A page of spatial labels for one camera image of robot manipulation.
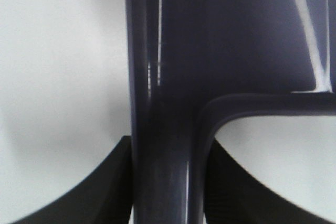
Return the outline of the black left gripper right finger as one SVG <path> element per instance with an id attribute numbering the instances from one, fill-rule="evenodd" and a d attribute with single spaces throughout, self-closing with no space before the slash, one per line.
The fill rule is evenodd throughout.
<path id="1" fill-rule="evenodd" d="M 328 223 L 268 189 L 213 141 L 206 169 L 207 223 Z"/>

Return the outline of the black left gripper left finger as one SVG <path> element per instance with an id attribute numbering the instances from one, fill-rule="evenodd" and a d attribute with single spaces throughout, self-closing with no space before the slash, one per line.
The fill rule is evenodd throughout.
<path id="1" fill-rule="evenodd" d="M 130 136 L 82 182 L 17 223 L 128 223 L 133 205 Z"/>

